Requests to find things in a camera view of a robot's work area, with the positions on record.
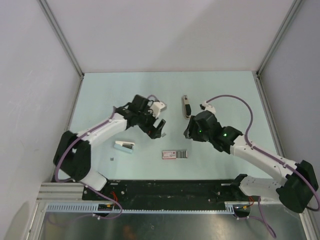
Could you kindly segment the beige black stapler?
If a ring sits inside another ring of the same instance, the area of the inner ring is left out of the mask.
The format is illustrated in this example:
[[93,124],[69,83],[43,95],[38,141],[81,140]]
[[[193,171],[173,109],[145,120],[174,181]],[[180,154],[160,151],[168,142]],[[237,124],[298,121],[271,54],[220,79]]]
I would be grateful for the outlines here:
[[182,96],[183,114],[186,119],[189,119],[192,115],[191,105],[187,95]]

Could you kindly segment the red white staple box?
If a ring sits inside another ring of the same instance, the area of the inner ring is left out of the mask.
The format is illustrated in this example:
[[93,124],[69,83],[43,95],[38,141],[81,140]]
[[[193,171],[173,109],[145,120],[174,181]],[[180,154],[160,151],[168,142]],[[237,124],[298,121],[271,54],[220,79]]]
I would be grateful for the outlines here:
[[187,159],[188,151],[187,150],[167,150],[162,151],[163,160],[175,160],[175,159]]

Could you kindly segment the light blue white stapler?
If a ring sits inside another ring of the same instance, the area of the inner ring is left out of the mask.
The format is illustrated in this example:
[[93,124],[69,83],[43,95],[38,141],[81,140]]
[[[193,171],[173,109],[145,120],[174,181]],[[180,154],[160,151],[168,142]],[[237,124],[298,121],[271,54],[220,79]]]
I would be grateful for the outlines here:
[[132,154],[135,148],[135,143],[116,140],[113,147],[121,152]]

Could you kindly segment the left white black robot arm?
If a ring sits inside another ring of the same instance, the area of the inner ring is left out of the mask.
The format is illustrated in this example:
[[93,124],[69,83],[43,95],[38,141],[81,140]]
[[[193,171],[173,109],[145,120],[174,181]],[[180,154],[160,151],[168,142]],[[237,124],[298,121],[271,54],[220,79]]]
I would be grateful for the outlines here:
[[[137,94],[131,102],[114,107],[111,116],[97,125],[79,132],[65,131],[53,158],[55,181],[82,183],[92,188],[98,199],[107,199],[111,188],[107,185],[107,178],[92,167],[93,148],[135,126],[153,140],[160,138],[166,121],[162,119],[158,125],[155,122],[165,108],[166,104],[155,96],[143,97]],[[67,174],[68,178],[60,179],[60,171]]]

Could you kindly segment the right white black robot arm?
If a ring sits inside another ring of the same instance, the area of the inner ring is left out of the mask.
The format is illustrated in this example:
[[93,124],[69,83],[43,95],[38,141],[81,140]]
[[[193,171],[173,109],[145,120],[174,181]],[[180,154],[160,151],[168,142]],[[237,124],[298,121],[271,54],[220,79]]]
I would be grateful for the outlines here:
[[260,149],[241,131],[232,126],[222,127],[209,110],[190,116],[183,134],[186,139],[209,142],[219,152],[239,157],[271,177],[238,175],[230,188],[231,196],[237,201],[247,196],[267,198],[280,201],[289,210],[300,214],[313,197],[318,197],[319,185],[309,162],[302,160],[298,163]]

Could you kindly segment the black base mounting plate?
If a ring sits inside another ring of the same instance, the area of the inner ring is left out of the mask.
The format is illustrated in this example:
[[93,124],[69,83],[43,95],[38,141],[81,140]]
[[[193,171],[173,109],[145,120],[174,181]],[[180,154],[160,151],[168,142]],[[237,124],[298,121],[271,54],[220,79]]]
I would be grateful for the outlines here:
[[226,202],[248,204],[250,197],[237,179],[223,180],[109,180],[101,193],[124,210],[225,210]]

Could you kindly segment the aluminium front rail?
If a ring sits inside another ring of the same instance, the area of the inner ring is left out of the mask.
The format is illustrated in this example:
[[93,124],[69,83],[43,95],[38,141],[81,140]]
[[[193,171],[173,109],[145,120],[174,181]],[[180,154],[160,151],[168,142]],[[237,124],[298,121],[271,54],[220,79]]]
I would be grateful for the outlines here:
[[38,202],[75,203],[81,202],[84,186],[80,183],[44,182],[36,200]]

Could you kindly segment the right aluminium frame post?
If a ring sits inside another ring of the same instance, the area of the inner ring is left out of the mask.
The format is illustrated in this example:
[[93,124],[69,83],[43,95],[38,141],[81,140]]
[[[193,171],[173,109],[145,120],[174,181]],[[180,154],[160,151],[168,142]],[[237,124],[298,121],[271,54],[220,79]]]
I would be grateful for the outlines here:
[[294,0],[286,13],[279,29],[277,30],[267,52],[265,53],[261,63],[259,64],[256,75],[260,79],[262,73],[264,72],[266,66],[268,65],[269,61],[272,59],[273,55],[275,54],[276,50],[278,49],[279,45],[281,44],[285,34],[291,27],[293,21],[295,20],[297,14],[299,13],[301,7],[305,3],[305,0]]

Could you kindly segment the aluminium frame post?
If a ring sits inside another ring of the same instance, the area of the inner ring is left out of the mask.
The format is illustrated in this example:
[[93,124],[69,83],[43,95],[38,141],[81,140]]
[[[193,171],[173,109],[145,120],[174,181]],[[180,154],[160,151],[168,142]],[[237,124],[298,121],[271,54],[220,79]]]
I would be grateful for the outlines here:
[[297,14],[299,13],[301,7],[305,3],[305,0],[294,0],[286,13],[279,29],[277,30],[267,52],[265,53],[261,63],[259,64],[256,75],[260,79],[262,73],[264,72],[266,66],[268,65],[269,61],[272,59],[273,55],[275,54],[276,50],[278,49],[279,45],[281,44],[285,34],[291,27],[293,21],[295,20]]
[[82,71],[79,62],[76,59],[76,56],[65,36],[63,33],[63,30],[57,21],[57,18],[55,17],[54,12],[52,11],[49,3],[47,0],[37,0],[37,3],[39,4],[44,16],[46,17],[49,25],[51,26],[54,34],[56,35],[61,47],[63,48],[66,56],[70,60],[74,70],[78,74],[78,76],[83,79],[84,77],[84,72]]

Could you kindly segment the left aluminium frame post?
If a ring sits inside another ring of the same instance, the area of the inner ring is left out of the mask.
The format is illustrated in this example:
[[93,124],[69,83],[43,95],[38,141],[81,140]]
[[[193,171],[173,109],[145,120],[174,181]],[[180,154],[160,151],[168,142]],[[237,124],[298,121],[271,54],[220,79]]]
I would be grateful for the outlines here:
[[70,60],[74,70],[78,74],[78,76],[83,79],[84,77],[84,72],[82,71],[79,62],[76,59],[76,56],[65,36],[63,33],[63,30],[57,21],[57,18],[55,17],[54,12],[52,11],[49,3],[47,0],[37,0],[37,3],[39,4],[44,16],[46,17],[49,25],[51,26],[54,34],[56,35],[61,47],[63,48],[66,56]]

